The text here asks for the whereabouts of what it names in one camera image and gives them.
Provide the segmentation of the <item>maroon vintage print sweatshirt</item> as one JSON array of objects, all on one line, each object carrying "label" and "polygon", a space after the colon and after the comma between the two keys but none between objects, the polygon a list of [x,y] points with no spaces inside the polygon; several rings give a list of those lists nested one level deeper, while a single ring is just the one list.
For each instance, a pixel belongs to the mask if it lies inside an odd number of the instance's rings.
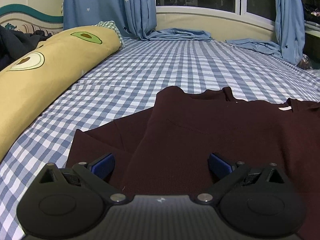
[{"label": "maroon vintage print sweatshirt", "polygon": [[278,164],[304,198],[303,239],[319,239],[319,103],[244,101],[229,87],[187,94],[167,87],[150,109],[76,131],[66,166],[112,153],[110,183],[125,194],[199,194],[217,153],[252,167]]}]

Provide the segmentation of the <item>dark navy clothes pile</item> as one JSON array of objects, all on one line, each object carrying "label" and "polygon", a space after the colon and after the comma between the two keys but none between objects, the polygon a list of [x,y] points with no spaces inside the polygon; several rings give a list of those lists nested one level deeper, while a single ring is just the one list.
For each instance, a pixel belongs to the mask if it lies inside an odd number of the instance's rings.
[{"label": "dark navy clothes pile", "polygon": [[52,34],[42,30],[34,33],[5,29],[1,26],[0,32],[0,70],[37,48],[41,41],[46,41]]}]

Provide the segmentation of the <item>blue white checkered bed sheet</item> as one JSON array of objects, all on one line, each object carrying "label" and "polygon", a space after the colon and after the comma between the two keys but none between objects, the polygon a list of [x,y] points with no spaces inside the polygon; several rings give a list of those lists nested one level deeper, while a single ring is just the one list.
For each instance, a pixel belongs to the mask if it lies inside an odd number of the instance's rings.
[{"label": "blue white checkered bed sheet", "polygon": [[42,112],[1,162],[1,239],[23,237],[17,204],[44,164],[65,165],[77,129],[150,108],[169,86],[191,94],[230,87],[246,101],[319,101],[317,76],[272,56],[214,40],[127,39]]}]

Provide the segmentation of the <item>yellow avocado print pillow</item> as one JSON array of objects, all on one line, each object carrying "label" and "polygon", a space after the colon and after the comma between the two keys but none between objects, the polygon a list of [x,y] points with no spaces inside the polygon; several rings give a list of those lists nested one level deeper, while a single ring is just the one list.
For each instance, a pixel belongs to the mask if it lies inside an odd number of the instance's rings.
[{"label": "yellow avocado print pillow", "polygon": [[67,88],[124,42],[114,22],[64,30],[1,71],[1,158]]}]

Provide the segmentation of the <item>right blue star curtain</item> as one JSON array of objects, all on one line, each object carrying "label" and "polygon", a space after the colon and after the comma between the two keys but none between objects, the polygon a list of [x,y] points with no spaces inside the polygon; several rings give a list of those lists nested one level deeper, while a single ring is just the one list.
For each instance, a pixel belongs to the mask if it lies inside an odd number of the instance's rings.
[{"label": "right blue star curtain", "polygon": [[303,57],[305,44],[305,22],[301,0],[276,0],[274,32],[276,42],[244,38],[227,40],[226,43],[298,65]]}]

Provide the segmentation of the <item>blue star curtain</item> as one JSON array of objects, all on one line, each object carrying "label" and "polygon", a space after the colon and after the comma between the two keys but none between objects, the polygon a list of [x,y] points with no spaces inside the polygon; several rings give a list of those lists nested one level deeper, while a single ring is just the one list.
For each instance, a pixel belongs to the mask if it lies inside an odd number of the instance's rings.
[{"label": "blue star curtain", "polygon": [[123,37],[143,41],[210,41],[204,30],[169,28],[156,30],[156,0],[63,0],[63,27],[114,21]]},{"label": "blue star curtain", "polygon": [[303,57],[305,44],[305,22],[301,0],[276,0],[274,32],[276,42],[244,38],[227,40],[226,43],[298,65]]}]

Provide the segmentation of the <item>left blue star curtain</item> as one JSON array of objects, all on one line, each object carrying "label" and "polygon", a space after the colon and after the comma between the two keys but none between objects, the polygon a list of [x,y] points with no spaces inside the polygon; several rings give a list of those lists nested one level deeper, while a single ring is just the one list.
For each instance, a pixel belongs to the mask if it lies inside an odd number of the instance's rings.
[{"label": "left blue star curtain", "polygon": [[169,28],[156,30],[156,0],[63,0],[63,27],[114,21],[123,37],[143,41],[210,41],[204,30]]}]

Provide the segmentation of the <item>teal striped headboard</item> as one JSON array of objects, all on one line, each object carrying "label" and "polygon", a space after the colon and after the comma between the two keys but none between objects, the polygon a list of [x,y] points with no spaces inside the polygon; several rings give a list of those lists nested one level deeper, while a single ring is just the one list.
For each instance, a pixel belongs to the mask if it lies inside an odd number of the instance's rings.
[{"label": "teal striped headboard", "polygon": [[1,26],[23,33],[42,30],[54,35],[63,31],[63,17],[47,15],[23,4],[9,4],[1,7]]}]

